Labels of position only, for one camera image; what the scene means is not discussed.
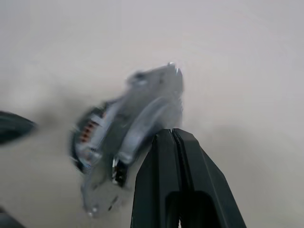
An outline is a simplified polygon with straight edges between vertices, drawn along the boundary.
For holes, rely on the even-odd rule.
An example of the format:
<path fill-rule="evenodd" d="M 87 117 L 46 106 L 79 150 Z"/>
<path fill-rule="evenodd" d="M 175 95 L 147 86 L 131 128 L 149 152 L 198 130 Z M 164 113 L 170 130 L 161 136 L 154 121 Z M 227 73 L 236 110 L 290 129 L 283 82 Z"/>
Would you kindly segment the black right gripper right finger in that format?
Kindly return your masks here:
<path fill-rule="evenodd" d="M 174 129 L 181 167 L 183 228 L 246 227 L 228 182 L 193 134 Z"/>

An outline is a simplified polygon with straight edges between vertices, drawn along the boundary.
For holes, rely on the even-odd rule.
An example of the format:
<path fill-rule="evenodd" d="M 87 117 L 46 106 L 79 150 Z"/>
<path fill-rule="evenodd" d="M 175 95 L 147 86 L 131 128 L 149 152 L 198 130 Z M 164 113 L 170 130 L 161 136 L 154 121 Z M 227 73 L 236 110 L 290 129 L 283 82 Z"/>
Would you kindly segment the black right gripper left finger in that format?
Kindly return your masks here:
<path fill-rule="evenodd" d="M 188 228 L 181 149 L 190 135 L 182 129 L 161 130 L 153 137 L 135 181 L 132 228 Z"/>

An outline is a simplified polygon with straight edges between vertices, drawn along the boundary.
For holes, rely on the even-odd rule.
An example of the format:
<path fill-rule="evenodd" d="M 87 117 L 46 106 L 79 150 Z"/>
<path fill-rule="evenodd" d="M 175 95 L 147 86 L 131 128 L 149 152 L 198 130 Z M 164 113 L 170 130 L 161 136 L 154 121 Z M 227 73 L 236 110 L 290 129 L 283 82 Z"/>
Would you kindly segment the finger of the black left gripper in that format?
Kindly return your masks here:
<path fill-rule="evenodd" d="M 34 129 L 35 122 L 11 112 L 0 112 L 0 143 L 8 144 L 19 139 Z"/>

